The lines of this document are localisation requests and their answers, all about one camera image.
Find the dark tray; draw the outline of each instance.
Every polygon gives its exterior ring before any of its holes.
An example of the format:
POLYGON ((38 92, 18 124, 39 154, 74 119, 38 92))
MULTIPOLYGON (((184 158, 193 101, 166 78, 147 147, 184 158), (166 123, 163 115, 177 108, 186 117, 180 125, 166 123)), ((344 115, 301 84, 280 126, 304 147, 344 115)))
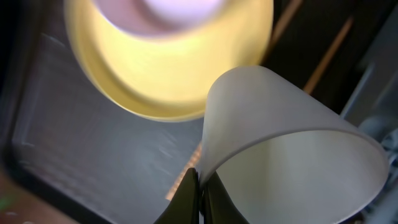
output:
POLYGON ((77 63, 63 1, 21 1, 19 10, 0 99, 8 174, 80 223, 153 223, 203 120, 160 123, 123 110, 77 63))

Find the paper cup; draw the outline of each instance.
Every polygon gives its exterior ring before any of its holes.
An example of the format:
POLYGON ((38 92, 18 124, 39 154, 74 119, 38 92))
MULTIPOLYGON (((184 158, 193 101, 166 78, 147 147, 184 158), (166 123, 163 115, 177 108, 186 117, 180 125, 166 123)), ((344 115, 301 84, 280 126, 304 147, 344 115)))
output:
POLYGON ((200 184, 217 171, 249 223, 338 223, 382 189, 382 147, 274 72, 238 67, 206 103, 200 184))

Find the gray surface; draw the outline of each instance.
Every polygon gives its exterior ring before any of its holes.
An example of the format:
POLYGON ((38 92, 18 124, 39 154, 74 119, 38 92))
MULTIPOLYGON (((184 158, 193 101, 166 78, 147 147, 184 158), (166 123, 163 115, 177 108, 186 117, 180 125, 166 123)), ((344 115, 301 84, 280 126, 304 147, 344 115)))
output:
POLYGON ((361 61, 365 73, 341 116, 355 126, 371 115, 398 116, 398 6, 361 61))
POLYGON ((13 142, 33 174, 114 223, 153 223, 201 139, 203 120, 159 123, 103 96, 49 1, 13 142))

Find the white paper cup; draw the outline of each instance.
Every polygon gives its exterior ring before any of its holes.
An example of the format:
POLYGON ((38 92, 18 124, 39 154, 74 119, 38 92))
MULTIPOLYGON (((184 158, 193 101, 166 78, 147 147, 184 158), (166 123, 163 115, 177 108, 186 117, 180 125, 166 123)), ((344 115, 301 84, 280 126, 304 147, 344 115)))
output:
POLYGON ((382 189, 382 147, 259 66, 220 76, 208 94, 200 184, 217 171, 249 223, 338 223, 382 189))
POLYGON ((224 0, 94 0, 112 25, 151 37, 181 32, 212 18, 224 0))

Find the yellow bowl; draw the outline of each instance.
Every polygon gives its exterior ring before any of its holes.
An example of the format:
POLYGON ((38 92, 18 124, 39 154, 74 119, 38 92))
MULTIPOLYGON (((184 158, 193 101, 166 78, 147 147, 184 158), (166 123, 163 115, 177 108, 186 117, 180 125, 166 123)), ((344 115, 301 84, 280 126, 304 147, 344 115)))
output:
POLYGON ((258 64, 272 28, 272 0, 228 0, 219 16, 161 39, 112 26, 91 0, 66 1, 73 51, 91 82, 122 108, 157 121, 203 116, 224 72, 258 64))

